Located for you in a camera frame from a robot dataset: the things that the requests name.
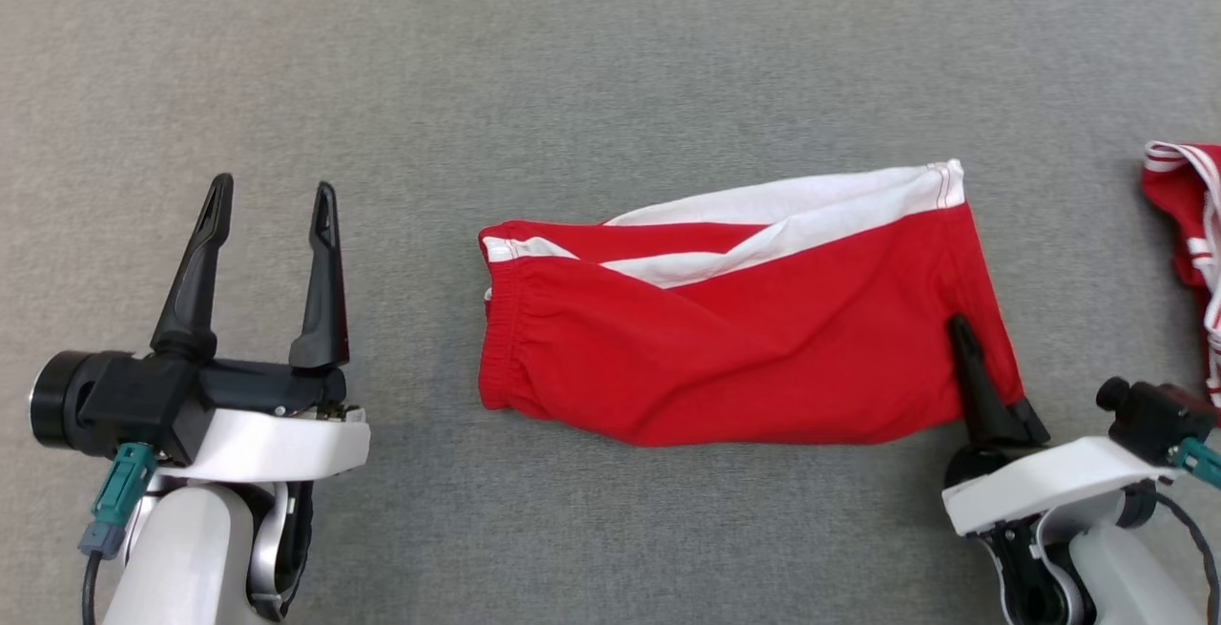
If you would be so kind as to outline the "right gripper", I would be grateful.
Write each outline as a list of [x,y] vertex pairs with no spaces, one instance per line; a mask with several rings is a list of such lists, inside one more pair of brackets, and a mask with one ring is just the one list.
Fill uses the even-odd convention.
[[[1051,437],[1028,399],[1013,403],[1011,411],[1004,404],[968,319],[952,316],[947,332],[968,443],[1046,446]],[[941,502],[955,533],[980,533],[1147,480],[1175,481],[1177,469],[1149,464],[1105,435],[1085,435],[943,490]]]

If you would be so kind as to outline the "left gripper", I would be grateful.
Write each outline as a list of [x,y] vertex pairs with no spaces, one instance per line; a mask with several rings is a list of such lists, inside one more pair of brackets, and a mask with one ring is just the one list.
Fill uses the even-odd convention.
[[[154,354],[206,363],[217,354],[211,330],[219,250],[230,236],[233,177],[212,178],[150,341]],[[350,360],[341,264],[339,201],[317,184],[308,236],[311,269],[302,333],[289,365],[217,360],[201,371],[215,408],[195,461],[160,466],[168,477],[221,483],[324,480],[369,459],[366,413],[347,399],[341,365]]]

